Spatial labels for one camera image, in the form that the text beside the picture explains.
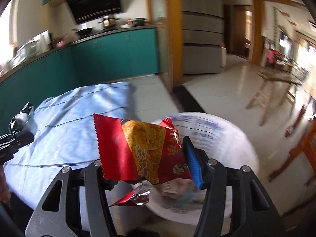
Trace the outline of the left hand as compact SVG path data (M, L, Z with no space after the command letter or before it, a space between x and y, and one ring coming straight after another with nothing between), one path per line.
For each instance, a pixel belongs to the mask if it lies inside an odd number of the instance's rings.
M3 166L0 166L0 201L4 203L8 203L11 199L11 193L9 191L6 179L5 179L5 173L3 170Z

